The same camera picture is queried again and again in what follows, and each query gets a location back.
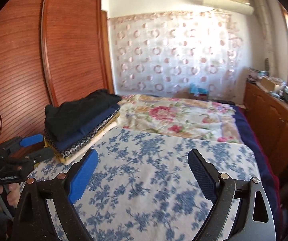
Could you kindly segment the black t-shirt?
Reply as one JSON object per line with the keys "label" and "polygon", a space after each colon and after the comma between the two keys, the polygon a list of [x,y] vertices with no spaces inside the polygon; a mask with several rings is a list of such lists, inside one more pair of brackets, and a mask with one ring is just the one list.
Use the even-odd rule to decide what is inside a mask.
{"label": "black t-shirt", "polygon": [[98,89],[76,101],[64,102],[58,107],[45,107],[45,129],[57,141],[65,140],[88,121],[120,102],[122,98]]}

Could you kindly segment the navy blue garment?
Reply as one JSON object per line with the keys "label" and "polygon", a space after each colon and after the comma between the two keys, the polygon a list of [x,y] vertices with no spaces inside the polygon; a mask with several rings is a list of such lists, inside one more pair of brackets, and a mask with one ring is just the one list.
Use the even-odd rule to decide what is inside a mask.
{"label": "navy blue garment", "polygon": [[68,138],[62,141],[54,141],[53,146],[59,152],[65,152],[73,147],[86,145],[91,138],[102,129],[119,111],[120,106],[115,104],[97,115],[92,120],[82,125],[76,132],[72,133]]}

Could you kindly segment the yellow folded cloth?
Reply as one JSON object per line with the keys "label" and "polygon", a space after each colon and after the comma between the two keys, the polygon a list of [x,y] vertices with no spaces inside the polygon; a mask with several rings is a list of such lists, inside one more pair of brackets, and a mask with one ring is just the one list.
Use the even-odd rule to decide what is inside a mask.
{"label": "yellow folded cloth", "polygon": [[46,139],[44,139],[44,146],[45,147],[50,147],[54,153],[55,159],[59,162],[62,163],[64,165],[69,165],[72,161],[68,158],[65,157],[65,155],[63,153],[58,152],[55,147],[53,147],[51,145],[51,143],[49,143]]}

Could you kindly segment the white folded cloth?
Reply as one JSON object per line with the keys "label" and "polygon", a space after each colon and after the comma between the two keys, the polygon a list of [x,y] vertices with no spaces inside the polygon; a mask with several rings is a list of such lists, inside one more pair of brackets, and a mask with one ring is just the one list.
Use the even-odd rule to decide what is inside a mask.
{"label": "white folded cloth", "polygon": [[105,125],[102,129],[100,129],[99,132],[91,138],[90,142],[83,146],[80,150],[75,151],[73,154],[69,155],[66,158],[60,158],[61,163],[64,165],[69,165],[80,156],[83,156],[88,151],[88,149],[90,149],[95,143],[97,143],[107,132],[109,132],[109,130],[113,129],[116,126],[117,122],[115,120],[109,122],[108,125]]}

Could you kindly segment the navy blue bedsheet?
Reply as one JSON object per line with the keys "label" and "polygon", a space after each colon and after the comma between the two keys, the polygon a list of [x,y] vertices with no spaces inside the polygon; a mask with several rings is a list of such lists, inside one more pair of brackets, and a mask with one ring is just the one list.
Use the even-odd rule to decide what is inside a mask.
{"label": "navy blue bedsheet", "polygon": [[254,153],[256,163],[260,172],[262,185],[267,194],[268,201],[271,205],[280,208],[280,196],[279,196],[279,180],[274,175],[270,166],[267,156],[264,154],[263,149],[255,136],[255,133],[251,129],[245,115],[238,106],[233,106],[235,114],[233,115],[237,129],[239,131],[241,140],[247,145]]}

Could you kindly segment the long wooden cabinet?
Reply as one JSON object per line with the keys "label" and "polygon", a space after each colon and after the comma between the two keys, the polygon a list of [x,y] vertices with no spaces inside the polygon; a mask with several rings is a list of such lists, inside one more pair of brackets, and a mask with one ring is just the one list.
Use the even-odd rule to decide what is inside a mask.
{"label": "long wooden cabinet", "polygon": [[247,82],[246,119],[277,177],[288,174],[288,105]]}

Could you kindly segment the wooden slatted wardrobe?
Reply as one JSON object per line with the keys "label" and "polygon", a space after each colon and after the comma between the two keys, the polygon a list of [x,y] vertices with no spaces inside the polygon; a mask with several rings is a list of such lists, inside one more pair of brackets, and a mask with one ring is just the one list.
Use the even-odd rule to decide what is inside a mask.
{"label": "wooden slatted wardrobe", "polygon": [[44,109],[113,92],[102,0],[8,0],[0,10],[0,143],[44,130]]}

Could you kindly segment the floral pink quilt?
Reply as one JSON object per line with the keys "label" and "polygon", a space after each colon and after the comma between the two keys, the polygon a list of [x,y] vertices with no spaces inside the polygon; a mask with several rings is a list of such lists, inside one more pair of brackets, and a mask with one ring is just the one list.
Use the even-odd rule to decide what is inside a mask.
{"label": "floral pink quilt", "polygon": [[241,144],[232,106],[188,98],[126,95],[120,106],[120,127],[181,138]]}

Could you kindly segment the blue floral white board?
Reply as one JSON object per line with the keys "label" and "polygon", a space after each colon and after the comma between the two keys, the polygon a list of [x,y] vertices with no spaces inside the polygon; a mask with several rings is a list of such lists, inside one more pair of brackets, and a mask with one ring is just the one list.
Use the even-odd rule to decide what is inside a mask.
{"label": "blue floral white board", "polygon": [[260,175],[243,144],[116,127],[94,149],[98,165],[74,204],[94,240],[192,240],[212,207],[188,166],[193,149],[234,179]]}

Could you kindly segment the cardboard box on cabinet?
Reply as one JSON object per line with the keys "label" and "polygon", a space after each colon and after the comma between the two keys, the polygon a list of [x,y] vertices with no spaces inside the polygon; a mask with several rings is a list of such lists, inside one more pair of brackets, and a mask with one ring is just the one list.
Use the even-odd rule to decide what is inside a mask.
{"label": "cardboard box on cabinet", "polygon": [[277,85],[269,80],[267,77],[262,77],[260,84],[262,87],[264,87],[267,91],[272,91],[274,92],[275,89],[277,88]]}

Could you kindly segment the teal item box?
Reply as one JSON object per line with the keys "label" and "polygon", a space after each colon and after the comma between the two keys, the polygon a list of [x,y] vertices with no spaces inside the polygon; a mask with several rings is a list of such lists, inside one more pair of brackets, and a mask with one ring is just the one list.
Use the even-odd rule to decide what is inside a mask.
{"label": "teal item box", "polygon": [[207,89],[198,87],[194,83],[191,83],[188,89],[188,96],[190,99],[208,101],[209,91]]}

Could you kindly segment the patterned sheer curtain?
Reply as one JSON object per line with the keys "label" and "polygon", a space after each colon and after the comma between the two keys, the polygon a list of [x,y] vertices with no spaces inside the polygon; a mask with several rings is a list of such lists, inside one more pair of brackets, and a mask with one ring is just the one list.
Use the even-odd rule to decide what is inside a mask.
{"label": "patterned sheer curtain", "polygon": [[231,14],[170,11],[108,20],[115,89],[123,94],[211,99],[236,95],[243,41]]}

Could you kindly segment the wall air conditioner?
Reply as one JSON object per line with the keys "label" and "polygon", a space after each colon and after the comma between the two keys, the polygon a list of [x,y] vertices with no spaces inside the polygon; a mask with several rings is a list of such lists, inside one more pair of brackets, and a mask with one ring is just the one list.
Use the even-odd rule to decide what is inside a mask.
{"label": "wall air conditioner", "polygon": [[244,15],[252,15],[254,12],[249,0],[203,0],[203,5]]}

